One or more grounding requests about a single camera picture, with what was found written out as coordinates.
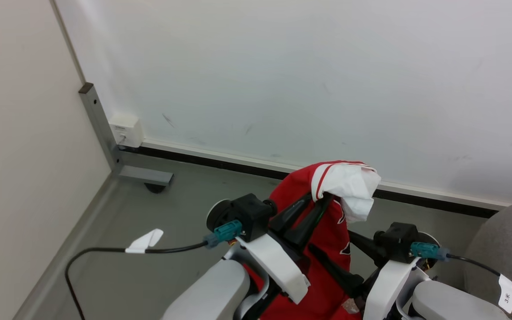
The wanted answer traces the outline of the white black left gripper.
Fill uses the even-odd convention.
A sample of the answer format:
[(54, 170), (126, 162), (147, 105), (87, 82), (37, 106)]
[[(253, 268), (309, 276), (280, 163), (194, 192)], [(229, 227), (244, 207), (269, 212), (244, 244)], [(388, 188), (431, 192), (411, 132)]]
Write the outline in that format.
[[(294, 250), (304, 251), (315, 228), (321, 221), (329, 204), (333, 201), (333, 195), (327, 193), (322, 199), (315, 201), (308, 215), (295, 228), (292, 228), (311, 201), (311, 194), (303, 195), (274, 216), (268, 225), (274, 233), (284, 234), (284, 241), (291, 245)], [(256, 264), (263, 268), (266, 274), (279, 285), (280, 289), (287, 293), (293, 303), (301, 303), (308, 293), (309, 280), (278, 241), (268, 234), (250, 242), (240, 237), (237, 237), (236, 240), (248, 250), (251, 257), (256, 260)]]

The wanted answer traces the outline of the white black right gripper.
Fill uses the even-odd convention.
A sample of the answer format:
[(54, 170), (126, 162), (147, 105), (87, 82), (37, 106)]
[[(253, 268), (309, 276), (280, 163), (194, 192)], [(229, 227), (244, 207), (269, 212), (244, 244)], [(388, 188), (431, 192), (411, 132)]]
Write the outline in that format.
[[(368, 293), (362, 319), (384, 320), (396, 301), (399, 301), (400, 307), (404, 306), (415, 286), (420, 283), (420, 269), (417, 266), (420, 259), (415, 257), (410, 263), (388, 261), (385, 249), (376, 245), (373, 239), (352, 231), (348, 231), (348, 235), (350, 243), (372, 259), (376, 267), (381, 268)], [(316, 245), (309, 244), (308, 249), (349, 298), (362, 295), (363, 277), (345, 271)]]

